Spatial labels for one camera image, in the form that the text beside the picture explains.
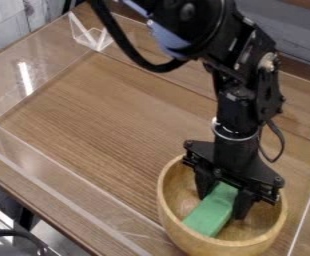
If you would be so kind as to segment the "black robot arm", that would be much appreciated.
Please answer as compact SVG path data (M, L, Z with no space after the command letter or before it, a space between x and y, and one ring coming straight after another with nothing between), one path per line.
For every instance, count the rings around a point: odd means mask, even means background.
M168 55L202 61L212 75L215 140L187 140L182 162L194 170L200 197L220 182L236 188L232 217L243 219L255 202L276 203L284 186L260 148L262 129L274 126L284 103L275 41L235 0L121 1L151 22Z

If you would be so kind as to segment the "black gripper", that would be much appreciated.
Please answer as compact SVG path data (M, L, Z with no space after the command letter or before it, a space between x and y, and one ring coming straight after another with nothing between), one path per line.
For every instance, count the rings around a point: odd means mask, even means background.
M183 143L183 164L195 173L199 199L204 199L218 183L226 183L238 189L232 208L236 220L246 218L254 202L275 204L279 199L284 178L260 159L263 155L274 163L282 156L284 137L279 130L274 130L274 134L280 143L280 150L274 158L263 152L260 132L250 138L230 139L216 135L215 141L186 140Z

